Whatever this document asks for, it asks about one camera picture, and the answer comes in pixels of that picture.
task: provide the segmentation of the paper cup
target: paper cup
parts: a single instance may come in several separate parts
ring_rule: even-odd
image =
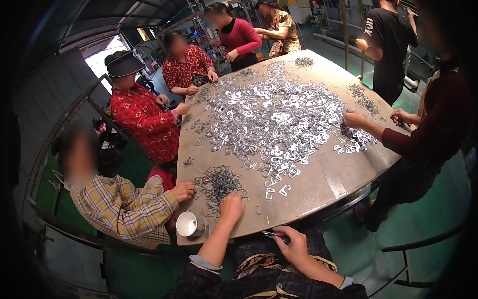
[[[200,237],[204,234],[206,226],[204,221],[197,218],[192,212],[186,211],[176,220],[176,230],[183,237]]]

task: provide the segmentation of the person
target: person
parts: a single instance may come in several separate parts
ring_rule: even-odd
[[[402,156],[385,173],[378,196],[370,201],[370,207],[360,204],[355,208],[356,216],[371,232],[378,230],[393,206],[417,201],[428,192],[443,164],[460,150],[473,123],[470,94],[450,43],[426,12],[420,17],[433,51],[443,59],[425,87],[424,116],[402,109],[391,114],[396,125],[404,122],[418,128],[407,136],[369,121],[358,111],[343,112],[347,126],[371,133],[385,147]]]
[[[273,240],[236,239],[230,249],[233,279],[221,282],[229,235],[244,208],[240,192],[224,197],[211,235],[164,298],[367,298],[363,285],[337,273],[317,217],[307,218],[312,225],[304,233],[278,226]]]
[[[163,64],[163,77],[170,92],[185,99],[197,94],[201,85],[217,81],[211,59],[197,45],[187,45],[179,31],[165,34],[163,40],[170,55]]]
[[[96,175],[99,143],[94,128],[84,120],[72,122],[52,143],[52,154],[71,184],[70,195],[78,212],[100,232],[154,249],[170,244],[166,223],[180,202],[191,199],[192,182],[174,186],[172,173],[155,166],[143,188],[116,175]]]
[[[111,115],[141,144],[151,159],[175,167],[179,146],[178,115],[186,115],[189,105],[180,103],[169,110],[167,96],[154,96],[134,79],[145,65],[131,51],[116,51],[105,58],[112,81]]]
[[[224,46],[232,71],[237,71],[259,62],[254,51],[262,47],[262,40],[249,22],[233,18],[231,11],[227,2],[213,3],[204,10],[211,24],[220,28],[220,41],[211,41],[211,46]]]
[[[258,0],[256,9],[265,17],[267,29],[254,28],[260,38],[276,40],[269,52],[269,58],[300,51],[299,36],[292,17],[279,8],[276,0]]]
[[[380,8],[367,14],[362,38],[356,39],[357,48],[375,60],[373,91],[390,106],[403,90],[408,44],[418,46],[414,14],[407,8],[408,20],[404,19],[397,13],[398,4],[398,0],[380,0]]]

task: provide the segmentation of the woman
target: woman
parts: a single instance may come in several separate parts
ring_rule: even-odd
[[[224,46],[231,62],[232,71],[248,67],[259,60],[254,50],[262,47],[262,41],[251,24],[243,19],[233,18],[232,7],[226,3],[213,3],[204,10],[206,18],[219,30],[220,41],[211,41],[211,46]]]
[[[192,182],[174,186],[174,175],[159,166],[153,167],[143,188],[118,175],[97,176],[98,137],[85,120],[72,122],[63,136],[54,140],[52,155],[57,154],[58,167],[71,183],[73,203],[94,228],[147,249],[170,243],[169,220],[180,202],[191,199]]]
[[[187,45],[179,31],[165,34],[163,40],[170,55],[163,64],[163,77],[170,92],[185,99],[196,94],[199,86],[217,81],[211,59],[200,47]]]
[[[414,3],[420,11],[421,2]],[[439,70],[424,88],[419,114],[396,109],[390,116],[397,126],[404,122],[418,128],[407,136],[366,119],[359,111],[343,112],[348,127],[369,132],[383,146],[402,156],[380,180],[377,199],[355,207],[356,217],[371,232],[387,220],[394,206],[415,202],[427,194],[441,167],[458,153],[473,125],[472,97],[454,57],[453,45],[429,11],[423,11],[420,18],[432,51],[442,57]]]
[[[116,51],[105,58],[112,81],[111,115],[141,144],[151,159],[165,167],[175,167],[179,146],[178,115],[189,112],[180,103],[169,110],[167,96],[154,96],[134,82],[136,73],[145,67],[133,52]]]
[[[266,40],[277,40],[269,52],[269,58],[294,53],[302,49],[292,17],[279,9],[276,0],[259,0],[256,9],[265,17],[266,29],[254,28]]]
[[[288,226],[273,228],[274,240],[235,240],[231,281],[221,282],[219,272],[229,235],[244,212],[240,192],[221,202],[221,217],[191,264],[164,298],[367,298],[365,287],[337,273],[322,237],[317,218],[308,218],[299,233]],[[288,245],[283,237],[290,239]]]

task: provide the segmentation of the ceiling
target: ceiling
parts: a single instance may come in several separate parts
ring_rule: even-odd
[[[76,47],[88,57],[120,30],[162,26],[187,6],[186,0],[54,0],[31,37],[24,64],[29,69]]]

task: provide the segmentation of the black turtleneck collar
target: black turtleneck collar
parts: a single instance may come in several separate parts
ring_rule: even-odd
[[[229,23],[229,25],[226,25],[224,27],[221,28],[221,32],[223,34],[228,34],[228,33],[231,33],[232,31],[232,27],[234,27],[234,22],[236,21],[236,18],[232,18],[232,21],[231,23]]]

